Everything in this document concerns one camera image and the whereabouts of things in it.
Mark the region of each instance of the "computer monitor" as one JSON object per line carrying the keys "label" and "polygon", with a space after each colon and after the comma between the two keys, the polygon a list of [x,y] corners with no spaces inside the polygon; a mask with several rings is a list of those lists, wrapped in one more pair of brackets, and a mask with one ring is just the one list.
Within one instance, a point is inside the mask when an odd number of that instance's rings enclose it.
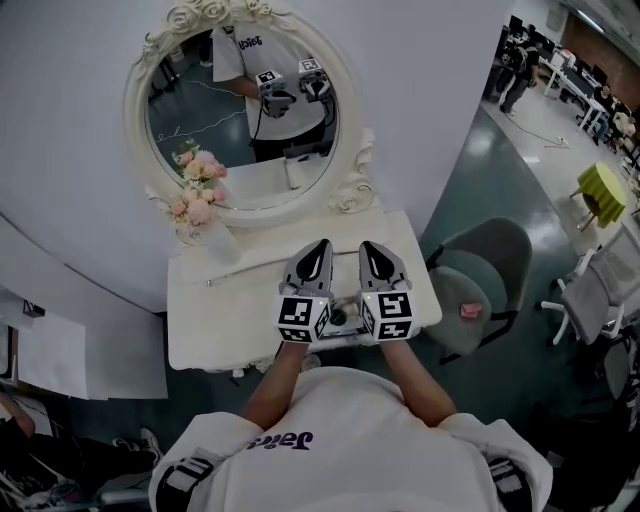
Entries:
{"label": "computer monitor", "polygon": [[511,19],[509,20],[509,28],[511,29],[512,34],[522,32],[522,20],[516,16],[511,16]]}
{"label": "computer monitor", "polygon": [[593,66],[593,71],[591,73],[593,75],[593,78],[595,78],[598,82],[600,82],[602,85],[605,85],[607,83],[607,74],[602,71],[602,69],[600,69],[598,66]]}

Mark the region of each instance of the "curved white wall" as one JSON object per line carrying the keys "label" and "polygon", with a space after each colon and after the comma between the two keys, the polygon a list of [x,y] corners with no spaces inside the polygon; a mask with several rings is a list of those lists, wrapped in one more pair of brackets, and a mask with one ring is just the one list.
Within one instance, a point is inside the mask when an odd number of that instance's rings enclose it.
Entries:
{"label": "curved white wall", "polygon": [[[512,0],[297,0],[354,66],[378,138],[372,177],[417,232],[446,184]],[[170,0],[9,0],[0,8],[0,213],[50,254],[151,311],[176,244],[134,178],[121,99]]]}

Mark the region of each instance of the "yellow stool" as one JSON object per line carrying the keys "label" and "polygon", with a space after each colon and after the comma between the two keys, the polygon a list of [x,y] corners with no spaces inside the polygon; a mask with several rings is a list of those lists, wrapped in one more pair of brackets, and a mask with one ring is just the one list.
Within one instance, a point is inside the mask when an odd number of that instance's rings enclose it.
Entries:
{"label": "yellow stool", "polygon": [[578,190],[569,197],[582,194],[591,212],[589,221],[580,231],[584,231],[595,217],[598,217],[598,226],[601,228],[620,218],[627,206],[627,195],[611,169],[597,162],[578,177],[578,184]]}

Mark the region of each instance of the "artificial rose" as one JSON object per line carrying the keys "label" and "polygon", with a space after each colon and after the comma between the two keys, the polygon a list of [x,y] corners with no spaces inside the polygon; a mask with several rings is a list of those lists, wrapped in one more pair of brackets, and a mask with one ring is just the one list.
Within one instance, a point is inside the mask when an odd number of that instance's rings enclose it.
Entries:
{"label": "artificial rose", "polygon": [[187,209],[187,205],[183,201],[174,201],[171,203],[171,213],[174,215],[182,215]]}
{"label": "artificial rose", "polygon": [[211,220],[211,206],[204,199],[197,199],[189,204],[187,216],[194,226],[206,224]]}
{"label": "artificial rose", "polygon": [[202,177],[210,180],[218,176],[218,165],[219,164],[205,164],[202,168]]}
{"label": "artificial rose", "polygon": [[202,14],[215,23],[223,23],[229,16],[229,2],[225,0],[204,0]]}
{"label": "artificial rose", "polygon": [[193,203],[198,199],[198,191],[195,188],[188,188],[184,191],[182,197],[187,203]]}
{"label": "artificial rose", "polygon": [[184,168],[184,175],[190,180],[199,180],[202,174],[203,162],[198,160],[191,160]]}
{"label": "artificial rose", "polygon": [[213,191],[213,199],[214,201],[224,201],[227,198],[227,194],[225,194],[222,190],[220,189],[215,189]]}
{"label": "artificial rose", "polygon": [[212,203],[215,200],[215,194],[210,188],[205,188],[200,195],[207,203]]}
{"label": "artificial rose", "polygon": [[185,167],[192,160],[193,160],[193,153],[191,151],[187,151],[186,153],[182,153],[178,157],[178,165],[180,167]]}
{"label": "artificial rose", "polygon": [[217,164],[218,161],[216,157],[213,156],[211,151],[198,151],[196,153],[196,160],[200,160],[201,162],[205,162],[208,164]]}
{"label": "artificial rose", "polygon": [[167,26],[176,34],[185,34],[193,30],[197,22],[198,14],[187,5],[174,7],[167,14]]}

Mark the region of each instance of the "office chair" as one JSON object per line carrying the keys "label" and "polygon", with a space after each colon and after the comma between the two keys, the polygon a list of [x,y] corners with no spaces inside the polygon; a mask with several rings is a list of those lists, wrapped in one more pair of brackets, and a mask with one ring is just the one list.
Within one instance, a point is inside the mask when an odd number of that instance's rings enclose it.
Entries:
{"label": "office chair", "polygon": [[[440,256],[449,251],[480,257],[495,269],[507,295],[504,311],[493,312],[489,298],[470,277],[456,269],[438,265]],[[442,320],[427,327],[426,331],[454,354],[443,358],[441,364],[470,354],[509,332],[522,305],[530,263],[531,241],[526,231],[501,217],[458,233],[436,248],[427,260],[427,270],[442,308]],[[482,310],[474,319],[462,318],[461,304],[471,303],[482,304]],[[489,322],[504,320],[507,322],[504,326],[483,337]]]}
{"label": "office chair", "polygon": [[[568,284],[562,279],[552,283],[562,290],[561,304],[535,304],[537,310],[552,309],[564,315],[551,343],[560,342],[569,322],[576,338],[587,345],[599,335],[614,339],[620,330],[625,301],[640,288],[640,244],[623,225],[602,249],[589,249],[569,278]],[[610,306],[618,308],[618,312],[613,328],[608,330],[603,327],[609,320]]]}

